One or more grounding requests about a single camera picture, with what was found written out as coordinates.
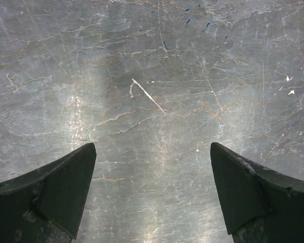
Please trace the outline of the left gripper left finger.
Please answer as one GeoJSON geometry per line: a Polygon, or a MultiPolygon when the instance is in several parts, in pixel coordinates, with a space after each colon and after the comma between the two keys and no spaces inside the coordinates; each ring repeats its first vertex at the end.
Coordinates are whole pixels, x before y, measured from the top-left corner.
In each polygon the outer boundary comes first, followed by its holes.
{"type": "Polygon", "coordinates": [[[77,238],[96,161],[94,143],[0,183],[0,242],[77,238]]]}

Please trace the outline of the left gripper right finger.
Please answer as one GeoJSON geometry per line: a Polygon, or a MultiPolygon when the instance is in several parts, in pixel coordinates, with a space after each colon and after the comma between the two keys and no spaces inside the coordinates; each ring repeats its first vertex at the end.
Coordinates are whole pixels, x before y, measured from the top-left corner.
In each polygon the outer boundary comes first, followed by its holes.
{"type": "Polygon", "coordinates": [[[211,143],[211,165],[234,242],[304,242],[304,181],[211,143]]]}

